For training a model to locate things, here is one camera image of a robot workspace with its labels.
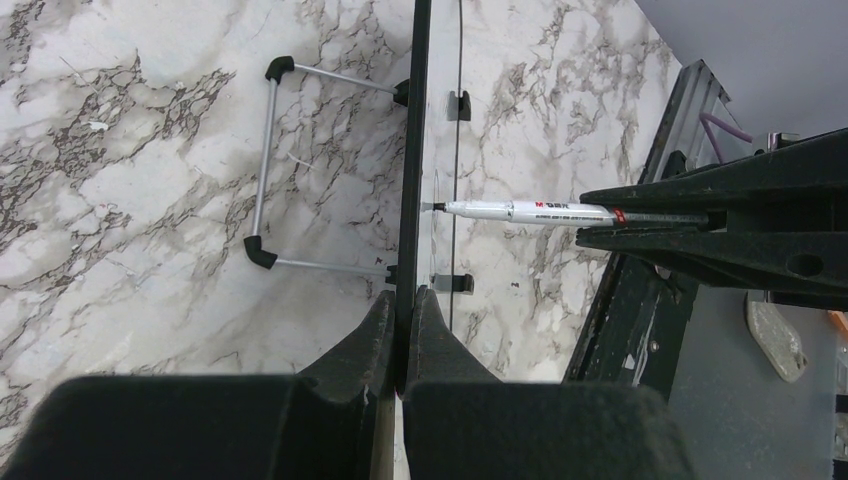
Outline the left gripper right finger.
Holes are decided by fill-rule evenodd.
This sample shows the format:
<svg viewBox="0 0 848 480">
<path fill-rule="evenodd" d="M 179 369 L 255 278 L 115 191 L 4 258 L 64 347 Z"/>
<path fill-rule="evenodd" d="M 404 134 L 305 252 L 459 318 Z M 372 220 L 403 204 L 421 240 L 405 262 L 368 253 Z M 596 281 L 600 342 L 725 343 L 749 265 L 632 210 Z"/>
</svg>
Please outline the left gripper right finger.
<svg viewBox="0 0 848 480">
<path fill-rule="evenodd" d="M 420 288 L 403 430 L 414 479 L 692 479 L 663 398 L 621 383 L 509 383 L 448 329 Z"/>
</svg>

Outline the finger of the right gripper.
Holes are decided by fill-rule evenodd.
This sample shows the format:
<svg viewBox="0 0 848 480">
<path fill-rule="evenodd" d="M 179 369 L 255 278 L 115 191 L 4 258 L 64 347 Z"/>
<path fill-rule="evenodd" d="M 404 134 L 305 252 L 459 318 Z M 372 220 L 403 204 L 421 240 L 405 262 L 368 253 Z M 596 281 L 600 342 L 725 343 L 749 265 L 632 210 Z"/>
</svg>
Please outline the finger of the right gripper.
<svg viewBox="0 0 848 480">
<path fill-rule="evenodd" d="M 641 259 L 715 287 L 847 293 L 845 233 L 581 229 L 576 244 Z"/>
<path fill-rule="evenodd" d="M 590 191 L 579 200 L 621 209 L 696 211 L 846 192 L 847 131 L 841 129 L 653 183 Z"/>
</svg>

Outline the black framed whiteboard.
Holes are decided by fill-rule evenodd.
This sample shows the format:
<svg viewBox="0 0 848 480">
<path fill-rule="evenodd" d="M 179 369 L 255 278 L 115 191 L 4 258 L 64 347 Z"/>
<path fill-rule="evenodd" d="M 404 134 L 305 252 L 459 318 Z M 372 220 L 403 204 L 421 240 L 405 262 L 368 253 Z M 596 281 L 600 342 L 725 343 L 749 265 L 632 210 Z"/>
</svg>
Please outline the black framed whiteboard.
<svg viewBox="0 0 848 480">
<path fill-rule="evenodd" d="M 418 1 L 414 8 L 398 243 L 395 388 L 413 358 L 413 310 L 421 288 L 452 299 L 455 220 L 434 211 L 456 195 L 463 66 L 463 6 Z"/>
</svg>

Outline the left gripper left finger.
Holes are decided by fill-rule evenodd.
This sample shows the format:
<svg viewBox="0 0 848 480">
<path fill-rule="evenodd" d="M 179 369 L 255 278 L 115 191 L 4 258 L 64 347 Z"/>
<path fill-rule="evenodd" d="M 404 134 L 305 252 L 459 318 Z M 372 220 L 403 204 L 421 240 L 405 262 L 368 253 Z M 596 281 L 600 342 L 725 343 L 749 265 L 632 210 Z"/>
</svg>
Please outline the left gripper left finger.
<svg viewBox="0 0 848 480">
<path fill-rule="evenodd" d="M 55 388 L 8 479 L 390 476 L 395 296 L 294 375 L 86 376 Z"/>
</svg>

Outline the black white marker pen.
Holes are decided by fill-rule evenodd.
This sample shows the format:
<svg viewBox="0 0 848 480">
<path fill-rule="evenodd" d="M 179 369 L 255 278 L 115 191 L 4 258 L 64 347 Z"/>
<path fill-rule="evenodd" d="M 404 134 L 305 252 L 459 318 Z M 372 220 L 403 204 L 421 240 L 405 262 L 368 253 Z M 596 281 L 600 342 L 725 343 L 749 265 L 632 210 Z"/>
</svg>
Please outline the black white marker pen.
<svg viewBox="0 0 848 480">
<path fill-rule="evenodd" d="M 592 204 L 545 201 L 439 202 L 432 205 L 432 210 L 476 220 L 577 228 L 709 224 L 707 214 L 633 212 Z"/>
</svg>

